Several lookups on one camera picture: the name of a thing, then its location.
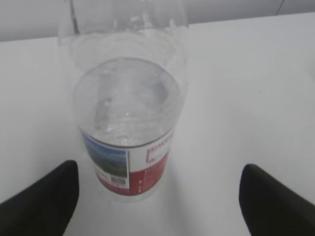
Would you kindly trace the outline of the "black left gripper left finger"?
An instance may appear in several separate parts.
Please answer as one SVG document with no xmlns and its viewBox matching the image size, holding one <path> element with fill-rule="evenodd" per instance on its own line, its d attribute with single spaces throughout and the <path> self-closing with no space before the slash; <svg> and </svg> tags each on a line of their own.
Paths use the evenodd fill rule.
<svg viewBox="0 0 315 236">
<path fill-rule="evenodd" d="M 67 160 L 0 205 L 2 236 L 62 236 L 79 199 L 76 161 Z"/>
</svg>

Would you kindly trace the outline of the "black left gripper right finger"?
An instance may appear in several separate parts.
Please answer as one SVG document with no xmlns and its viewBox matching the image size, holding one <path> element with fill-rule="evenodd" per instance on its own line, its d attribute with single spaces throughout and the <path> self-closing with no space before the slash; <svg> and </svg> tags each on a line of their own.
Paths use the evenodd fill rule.
<svg viewBox="0 0 315 236">
<path fill-rule="evenodd" d="M 239 205 L 252 236 L 313 236 L 315 206 L 255 164 L 247 164 Z"/>
</svg>

